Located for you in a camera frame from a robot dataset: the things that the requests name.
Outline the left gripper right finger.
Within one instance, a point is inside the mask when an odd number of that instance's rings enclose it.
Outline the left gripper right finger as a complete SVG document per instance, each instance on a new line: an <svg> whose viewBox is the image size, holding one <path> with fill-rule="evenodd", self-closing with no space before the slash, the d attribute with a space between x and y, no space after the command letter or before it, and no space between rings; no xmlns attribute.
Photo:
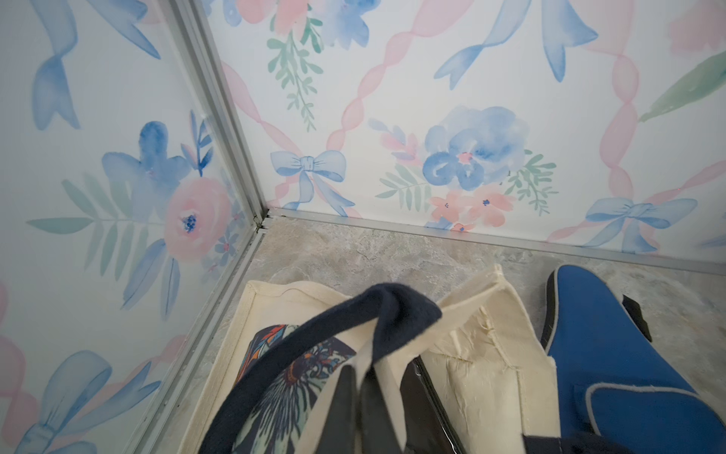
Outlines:
<svg viewBox="0 0 726 454"><path fill-rule="evenodd" d="M405 410L399 382L382 365L372 367L359 392L361 453L398 453L405 450Z"/></svg>

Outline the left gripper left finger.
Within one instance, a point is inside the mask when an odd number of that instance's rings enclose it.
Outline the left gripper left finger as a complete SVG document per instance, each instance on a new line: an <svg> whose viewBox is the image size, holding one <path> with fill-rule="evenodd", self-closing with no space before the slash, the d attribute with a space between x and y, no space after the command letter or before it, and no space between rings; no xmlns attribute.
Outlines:
<svg viewBox="0 0 726 454"><path fill-rule="evenodd" d="M357 375L351 365L340 377L316 449L317 454L354 454L357 433Z"/></svg>

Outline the cream canvas bag navy handles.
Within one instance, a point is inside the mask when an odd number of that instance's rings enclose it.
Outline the cream canvas bag navy handles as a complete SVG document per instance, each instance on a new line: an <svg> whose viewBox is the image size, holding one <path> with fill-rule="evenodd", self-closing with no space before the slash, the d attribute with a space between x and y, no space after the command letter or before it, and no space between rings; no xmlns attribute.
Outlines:
<svg viewBox="0 0 726 454"><path fill-rule="evenodd" d="M374 366L401 386L420 357L465 453L618 453L561 434L556 367L499 268L433 302L409 286L355 296L313 282L244 289L184 453L316 453L340 369L359 392Z"/></svg>

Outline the blue ping pong paddle case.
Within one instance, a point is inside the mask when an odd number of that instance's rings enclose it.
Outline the blue ping pong paddle case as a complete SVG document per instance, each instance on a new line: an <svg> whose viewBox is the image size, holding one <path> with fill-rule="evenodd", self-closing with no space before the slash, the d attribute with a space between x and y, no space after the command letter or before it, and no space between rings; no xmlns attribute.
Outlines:
<svg viewBox="0 0 726 454"><path fill-rule="evenodd" d="M639 304L593 272L550 274L541 344L556 363L564 437L633 453L724 452L724 419L652 346Z"/></svg>

